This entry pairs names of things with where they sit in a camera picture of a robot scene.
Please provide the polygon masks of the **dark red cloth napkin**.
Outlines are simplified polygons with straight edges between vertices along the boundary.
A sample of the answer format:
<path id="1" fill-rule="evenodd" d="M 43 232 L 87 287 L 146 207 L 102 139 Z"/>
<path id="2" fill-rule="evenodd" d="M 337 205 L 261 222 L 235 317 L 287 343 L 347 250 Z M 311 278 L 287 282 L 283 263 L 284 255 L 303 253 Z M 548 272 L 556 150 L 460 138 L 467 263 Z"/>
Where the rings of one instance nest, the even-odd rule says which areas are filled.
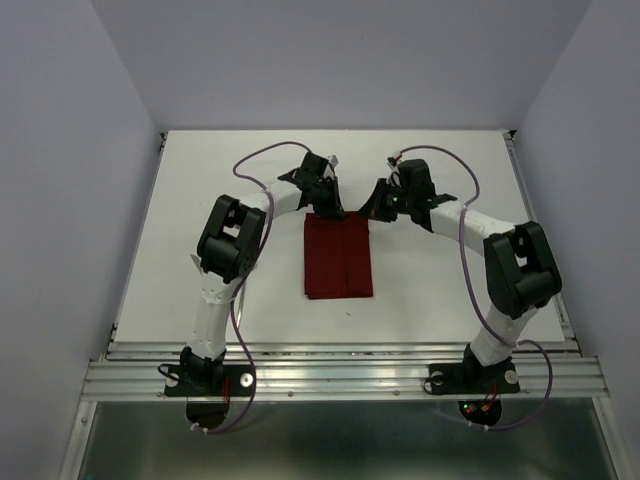
<path id="1" fill-rule="evenodd" d="M 304 293 L 310 300 L 374 295 L 369 224 L 355 211 L 343 218 L 308 213 L 304 221 Z"/>

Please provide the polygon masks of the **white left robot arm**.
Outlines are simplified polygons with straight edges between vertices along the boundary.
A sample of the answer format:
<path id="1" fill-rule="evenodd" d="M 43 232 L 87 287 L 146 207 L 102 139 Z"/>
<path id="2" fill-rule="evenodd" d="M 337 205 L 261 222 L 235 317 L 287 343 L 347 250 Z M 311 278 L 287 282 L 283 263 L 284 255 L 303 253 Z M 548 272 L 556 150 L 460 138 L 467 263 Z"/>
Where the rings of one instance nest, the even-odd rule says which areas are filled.
<path id="1" fill-rule="evenodd" d="M 194 259 L 201 297 L 191 339 L 181 362 L 192 365 L 188 382 L 199 393 L 215 392 L 223 371 L 227 322 L 237 289 L 254 268 L 263 233 L 276 218 L 310 207 L 321 218 L 344 216 L 334 156 L 306 153 L 301 165 L 260 191 L 241 198 L 218 197 L 197 243 Z"/>

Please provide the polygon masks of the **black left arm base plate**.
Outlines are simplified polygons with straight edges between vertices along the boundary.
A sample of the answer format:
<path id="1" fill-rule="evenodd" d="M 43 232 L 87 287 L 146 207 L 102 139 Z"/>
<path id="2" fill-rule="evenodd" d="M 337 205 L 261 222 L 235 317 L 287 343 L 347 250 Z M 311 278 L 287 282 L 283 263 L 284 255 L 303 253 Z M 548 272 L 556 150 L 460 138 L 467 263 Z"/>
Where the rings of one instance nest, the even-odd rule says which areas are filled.
<path id="1" fill-rule="evenodd" d="M 170 398 L 248 398 L 256 386 L 256 376 L 249 365 L 223 365 L 213 372 L 202 373 L 162 363 L 157 371 L 165 381 L 164 395 Z"/>

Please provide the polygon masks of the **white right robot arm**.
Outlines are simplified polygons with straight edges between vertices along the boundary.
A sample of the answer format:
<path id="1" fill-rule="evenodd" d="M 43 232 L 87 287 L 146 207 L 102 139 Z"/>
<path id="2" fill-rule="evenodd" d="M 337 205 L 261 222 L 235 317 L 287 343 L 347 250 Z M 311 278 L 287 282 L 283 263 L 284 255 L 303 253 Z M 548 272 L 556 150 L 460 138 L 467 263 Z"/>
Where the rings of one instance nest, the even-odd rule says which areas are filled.
<path id="1" fill-rule="evenodd" d="M 458 242 L 467 292 L 481 329 L 469 345 L 472 359 L 460 366 L 463 384 L 482 390 L 496 378 L 497 365 L 511 356 L 531 318 L 562 288 L 562 280 L 542 226 L 534 221 L 514 224 L 471 209 L 480 196 L 477 176 L 471 173 L 474 193 L 467 201 L 438 193 L 422 159 L 390 157 L 387 178 L 358 211 L 369 220 L 391 223 L 405 215 L 430 233 Z M 490 307 L 480 310 L 473 291 L 466 253 L 484 260 Z"/>

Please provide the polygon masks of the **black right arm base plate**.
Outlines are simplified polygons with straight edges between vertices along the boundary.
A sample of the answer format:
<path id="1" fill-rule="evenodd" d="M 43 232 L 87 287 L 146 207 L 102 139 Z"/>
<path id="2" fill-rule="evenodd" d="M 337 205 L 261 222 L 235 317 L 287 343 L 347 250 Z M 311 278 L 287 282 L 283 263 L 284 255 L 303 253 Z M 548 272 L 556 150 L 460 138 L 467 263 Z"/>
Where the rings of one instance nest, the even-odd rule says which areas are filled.
<path id="1" fill-rule="evenodd" d="M 521 391 L 515 366 L 510 361 L 482 366 L 470 363 L 434 363 L 428 366 L 423 390 L 431 395 L 517 394 Z"/>

